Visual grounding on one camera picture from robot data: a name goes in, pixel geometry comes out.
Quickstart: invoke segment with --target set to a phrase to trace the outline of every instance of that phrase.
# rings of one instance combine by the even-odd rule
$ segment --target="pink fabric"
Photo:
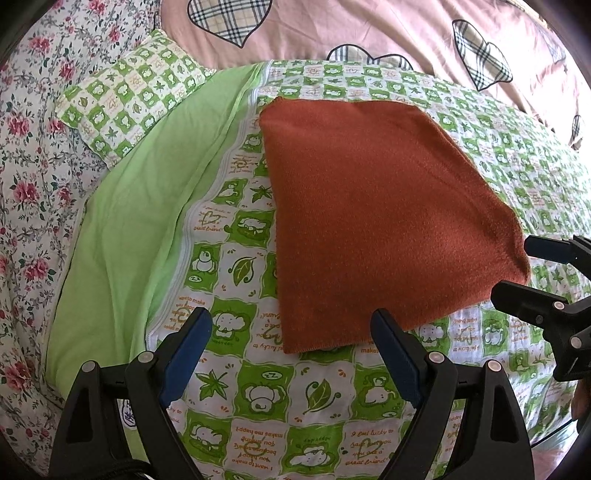
[[[568,53],[556,61],[561,42],[503,0],[274,0],[242,48],[195,26],[187,0],[163,0],[161,17],[164,30],[207,67],[321,60],[339,45],[354,44],[373,57],[402,55],[414,70],[474,88],[454,43],[452,21],[461,19],[494,43],[511,68],[513,81],[486,93],[541,119],[564,142],[571,140],[576,114],[591,118],[591,90],[574,61]]]

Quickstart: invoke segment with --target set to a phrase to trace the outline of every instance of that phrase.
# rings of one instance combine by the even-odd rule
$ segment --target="screw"
[[[154,359],[154,353],[150,352],[149,350],[146,350],[145,352],[141,352],[138,355],[138,361],[141,364],[150,363],[153,359]]]
[[[445,357],[440,352],[431,352],[429,354],[429,360],[434,364],[442,364],[445,360]]]
[[[491,360],[488,362],[488,368],[490,368],[493,372],[500,372],[503,366],[496,360]]]
[[[82,364],[82,371],[85,373],[92,372],[95,369],[95,365],[93,360],[88,360]]]
[[[576,336],[570,338],[570,344],[573,348],[576,348],[577,350],[583,346],[583,342],[581,342],[581,339]]]

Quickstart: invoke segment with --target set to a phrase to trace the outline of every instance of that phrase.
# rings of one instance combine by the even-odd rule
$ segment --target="rust-colored fabric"
[[[377,308],[411,329],[528,280],[513,211],[416,107],[276,99],[260,124],[285,353],[367,342]]]

